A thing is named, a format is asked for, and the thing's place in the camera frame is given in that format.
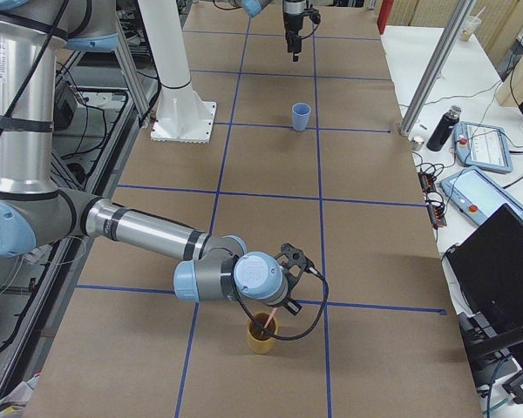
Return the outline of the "second arm gripper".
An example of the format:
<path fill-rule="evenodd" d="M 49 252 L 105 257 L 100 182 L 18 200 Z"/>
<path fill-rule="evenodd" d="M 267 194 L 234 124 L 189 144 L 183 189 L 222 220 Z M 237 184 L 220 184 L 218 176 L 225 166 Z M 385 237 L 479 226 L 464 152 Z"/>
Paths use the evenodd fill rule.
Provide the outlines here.
<path fill-rule="evenodd" d="M 275 256 L 278 264 L 282 268 L 283 277 L 286 283 L 284 296 L 277 302 L 277 307 L 284 307 L 291 314 L 299 314 L 302 305 L 299 304 L 291 295 L 292 290 L 300 281 L 302 275 L 314 267 L 314 263 L 303 252 L 302 249 L 290 243 L 283 243 L 281 251 Z"/>

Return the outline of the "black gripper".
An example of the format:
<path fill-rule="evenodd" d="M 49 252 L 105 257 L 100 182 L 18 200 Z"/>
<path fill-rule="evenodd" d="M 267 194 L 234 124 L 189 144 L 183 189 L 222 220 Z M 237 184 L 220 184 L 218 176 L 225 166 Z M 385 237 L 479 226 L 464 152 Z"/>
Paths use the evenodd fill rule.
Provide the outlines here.
<path fill-rule="evenodd" d="M 282 15 L 286 34 L 287 51 L 292 60 L 297 62 L 301 53 L 301 36 L 299 32 L 303 26 L 303 16 L 306 9 L 305 0 L 283 0 Z"/>

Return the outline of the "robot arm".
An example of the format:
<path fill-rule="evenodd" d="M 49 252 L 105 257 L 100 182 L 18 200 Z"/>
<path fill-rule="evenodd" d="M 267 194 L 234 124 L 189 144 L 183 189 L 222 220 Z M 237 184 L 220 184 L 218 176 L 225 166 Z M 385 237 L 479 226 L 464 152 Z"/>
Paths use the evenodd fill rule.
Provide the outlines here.
<path fill-rule="evenodd" d="M 71 234 L 103 236 L 177 259 L 182 300 L 250 299 L 299 313 L 293 288 L 314 271 L 299 249 L 250 252 L 234 235 L 213 236 L 51 179 L 58 50 L 121 44 L 113 1 L 0 1 L 0 256 Z"/>
<path fill-rule="evenodd" d="M 243 10 L 250 18 L 257 17 L 270 3 L 271 1 L 259 0 L 228 1 L 229 6 L 223 7 L 216 1 L 212 2 L 220 10 Z M 305 36 L 301 34 L 301 31 L 304 18 L 312 12 L 319 16 L 318 11 L 312 8 L 309 1 L 282 1 L 282 20 L 287 53 L 291 55 L 294 62 L 299 60 L 299 55 L 302 53 L 302 41 Z"/>

